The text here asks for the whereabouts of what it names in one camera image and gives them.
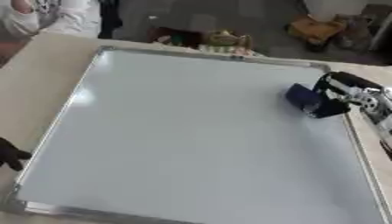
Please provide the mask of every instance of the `whiteboard surface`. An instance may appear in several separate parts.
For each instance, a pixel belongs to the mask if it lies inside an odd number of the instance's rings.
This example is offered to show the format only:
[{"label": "whiteboard surface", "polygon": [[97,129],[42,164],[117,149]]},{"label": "whiteboard surface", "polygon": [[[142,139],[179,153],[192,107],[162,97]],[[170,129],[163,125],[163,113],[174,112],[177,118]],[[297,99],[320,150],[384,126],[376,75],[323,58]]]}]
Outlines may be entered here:
[{"label": "whiteboard surface", "polygon": [[206,224],[379,224],[339,116],[282,92],[316,68],[105,52],[20,200]]}]

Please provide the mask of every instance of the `floor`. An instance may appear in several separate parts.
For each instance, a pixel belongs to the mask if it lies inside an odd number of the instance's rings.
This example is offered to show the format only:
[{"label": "floor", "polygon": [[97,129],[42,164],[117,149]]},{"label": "floor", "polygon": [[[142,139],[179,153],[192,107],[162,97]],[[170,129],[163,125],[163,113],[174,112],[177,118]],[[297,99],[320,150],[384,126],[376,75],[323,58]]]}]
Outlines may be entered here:
[{"label": "floor", "polygon": [[383,65],[372,53],[340,50],[307,52],[289,37],[284,26],[306,14],[301,0],[122,0],[120,14],[125,28],[116,39],[144,41],[154,26],[208,32],[228,29],[250,34],[255,50],[270,57],[328,60]]}]

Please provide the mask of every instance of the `black eraser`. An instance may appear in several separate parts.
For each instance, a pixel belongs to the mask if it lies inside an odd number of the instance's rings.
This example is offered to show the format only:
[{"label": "black eraser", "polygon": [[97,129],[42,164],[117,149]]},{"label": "black eraser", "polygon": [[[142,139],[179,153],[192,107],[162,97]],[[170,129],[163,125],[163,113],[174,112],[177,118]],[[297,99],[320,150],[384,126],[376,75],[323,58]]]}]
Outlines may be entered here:
[{"label": "black eraser", "polygon": [[304,109],[304,107],[308,106],[316,106],[322,101],[318,94],[298,83],[292,85],[285,96],[287,101],[299,109]]}]

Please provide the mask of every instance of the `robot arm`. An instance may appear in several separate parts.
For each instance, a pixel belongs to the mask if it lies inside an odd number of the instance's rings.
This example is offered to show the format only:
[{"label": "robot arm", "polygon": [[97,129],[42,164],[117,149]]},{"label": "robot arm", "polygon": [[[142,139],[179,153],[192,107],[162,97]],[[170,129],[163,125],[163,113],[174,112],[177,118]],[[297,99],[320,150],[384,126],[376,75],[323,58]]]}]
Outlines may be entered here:
[{"label": "robot arm", "polygon": [[345,114],[350,104],[360,112],[381,139],[381,146],[392,159],[392,88],[382,87],[350,73],[327,73],[310,90],[294,84],[286,98],[311,117]]}]

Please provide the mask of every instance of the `table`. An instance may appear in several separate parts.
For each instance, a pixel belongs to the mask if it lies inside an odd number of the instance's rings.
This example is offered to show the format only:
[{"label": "table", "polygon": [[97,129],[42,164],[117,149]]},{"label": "table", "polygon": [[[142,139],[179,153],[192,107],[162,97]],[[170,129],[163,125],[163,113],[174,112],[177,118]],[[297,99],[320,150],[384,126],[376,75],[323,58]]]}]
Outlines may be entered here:
[{"label": "table", "polygon": [[[0,70],[0,136],[21,149],[33,149],[80,79],[96,49],[102,45],[175,52],[192,50],[113,40],[76,38],[60,34],[37,36],[9,64]],[[354,73],[383,85],[392,85],[388,67],[328,63],[333,70]],[[366,150],[368,161],[381,182],[387,202],[392,202],[392,162],[378,144],[378,138],[362,121],[358,111],[351,114],[353,126]],[[16,173],[0,170],[0,190],[7,189]],[[41,216],[19,217],[0,213],[2,223],[83,223]]]}]

